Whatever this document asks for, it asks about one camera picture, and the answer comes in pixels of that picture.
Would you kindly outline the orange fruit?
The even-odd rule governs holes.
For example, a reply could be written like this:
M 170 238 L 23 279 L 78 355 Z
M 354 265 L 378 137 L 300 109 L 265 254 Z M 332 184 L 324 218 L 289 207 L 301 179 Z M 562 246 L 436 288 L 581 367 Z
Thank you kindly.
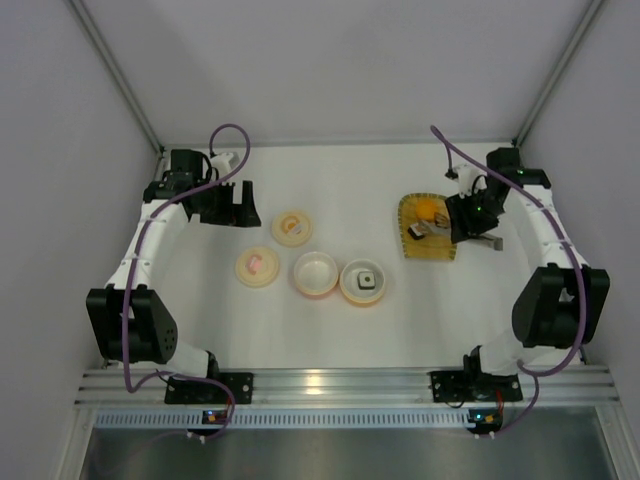
M 438 206 L 431 199 L 422 198 L 417 201 L 415 206 L 415 215 L 417 220 L 434 223 L 438 214 Z

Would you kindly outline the metal tongs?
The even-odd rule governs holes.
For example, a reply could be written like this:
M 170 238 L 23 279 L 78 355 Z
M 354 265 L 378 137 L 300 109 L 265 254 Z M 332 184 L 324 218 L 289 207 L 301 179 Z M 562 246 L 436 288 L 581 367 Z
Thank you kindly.
M 495 251 L 502 251 L 504 248 L 504 242 L 501 237 L 488 233 L 468 234 L 461 232 L 459 229 L 451 226 L 450 219 L 445 214 L 435 213 L 431 220 L 419 218 L 417 225 L 423 235 L 435 234 L 448 236 L 452 244 L 470 241 L 487 246 Z

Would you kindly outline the cream lid pink label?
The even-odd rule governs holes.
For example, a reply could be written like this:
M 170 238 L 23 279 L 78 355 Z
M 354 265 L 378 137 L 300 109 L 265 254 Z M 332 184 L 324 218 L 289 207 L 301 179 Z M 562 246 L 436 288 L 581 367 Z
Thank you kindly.
M 236 260 L 237 279 L 250 288 L 263 288 L 275 281 L 280 271 L 278 254 L 266 246 L 245 250 Z

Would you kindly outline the salmon sushi roll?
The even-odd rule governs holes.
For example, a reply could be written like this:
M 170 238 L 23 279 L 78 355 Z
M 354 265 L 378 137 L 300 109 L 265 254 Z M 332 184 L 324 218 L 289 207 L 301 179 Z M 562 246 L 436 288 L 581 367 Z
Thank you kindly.
M 419 241 L 424 239 L 430 230 L 420 223 L 414 223 L 408 227 L 407 232 L 414 240 Z

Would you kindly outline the green sushi roll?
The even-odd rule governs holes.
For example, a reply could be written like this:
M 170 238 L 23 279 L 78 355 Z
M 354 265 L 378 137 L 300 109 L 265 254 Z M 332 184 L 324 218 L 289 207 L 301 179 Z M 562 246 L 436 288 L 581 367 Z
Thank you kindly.
M 356 276 L 359 290 L 374 290 L 376 288 L 376 276 L 373 271 L 361 271 Z

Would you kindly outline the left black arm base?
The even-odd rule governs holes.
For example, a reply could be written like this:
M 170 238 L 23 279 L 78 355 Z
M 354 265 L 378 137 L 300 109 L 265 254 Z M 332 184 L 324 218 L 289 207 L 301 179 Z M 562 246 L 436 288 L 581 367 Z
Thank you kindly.
M 252 403 L 254 375 L 250 372 L 221 373 L 217 381 L 224 385 L 239 405 Z M 164 403 L 168 405 L 214 405 L 230 400 L 219 386 L 194 380 L 167 380 Z

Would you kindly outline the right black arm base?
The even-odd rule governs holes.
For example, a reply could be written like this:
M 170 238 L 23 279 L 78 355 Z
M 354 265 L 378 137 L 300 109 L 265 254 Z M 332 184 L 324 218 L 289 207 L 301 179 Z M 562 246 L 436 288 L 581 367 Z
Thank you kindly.
M 441 370 L 429 373 L 433 400 L 436 403 L 519 402 L 523 393 L 517 375 L 476 376 L 463 370 Z

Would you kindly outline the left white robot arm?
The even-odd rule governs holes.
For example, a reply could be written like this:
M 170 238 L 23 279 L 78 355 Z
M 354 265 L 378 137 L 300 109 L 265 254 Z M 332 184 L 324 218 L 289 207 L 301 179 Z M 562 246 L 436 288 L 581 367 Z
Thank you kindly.
M 253 228 L 261 224 L 253 184 L 244 181 L 235 202 L 231 178 L 245 162 L 232 152 L 174 149 L 169 167 L 143 192 L 138 225 L 115 273 L 93 288 L 86 308 L 101 356 L 153 363 L 163 371 L 216 379 L 213 353 L 182 340 L 178 323 L 158 291 L 176 242 L 193 219 L 203 224 Z

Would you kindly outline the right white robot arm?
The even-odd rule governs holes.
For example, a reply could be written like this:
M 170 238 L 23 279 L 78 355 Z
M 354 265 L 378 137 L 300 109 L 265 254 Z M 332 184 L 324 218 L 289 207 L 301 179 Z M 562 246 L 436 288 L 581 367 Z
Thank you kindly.
M 505 218 L 530 269 L 510 326 L 477 346 L 470 359 L 486 375 L 558 373 L 593 339 L 610 288 L 607 271 L 590 267 L 577 252 L 555 208 L 549 177 L 525 167 L 517 148 L 498 148 L 484 164 L 449 165 L 445 175 L 458 186 L 445 201 L 452 242 L 489 242 Z

